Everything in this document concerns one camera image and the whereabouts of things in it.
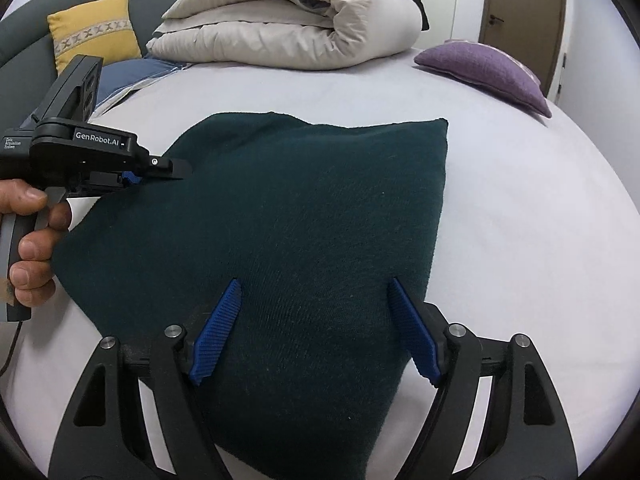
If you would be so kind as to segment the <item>person's left hand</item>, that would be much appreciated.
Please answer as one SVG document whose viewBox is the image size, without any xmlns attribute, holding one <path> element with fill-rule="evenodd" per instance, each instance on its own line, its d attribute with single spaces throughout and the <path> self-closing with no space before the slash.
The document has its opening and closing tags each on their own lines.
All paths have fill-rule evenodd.
<svg viewBox="0 0 640 480">
<path fill-rule="evenodd" d="M 55 245 L 68 232 L 72 211 L 67 200 L 52 208 L 45 192 L 20 179 L 1 182 L 1 213 L 30 216 L 45 211 L 47 225 L 25 235 L 18 244 L 20 260 L 10 267 L 15 299 L 28 308 L 39 307 L 55 292 L 51 258 Z"/>
</svg>

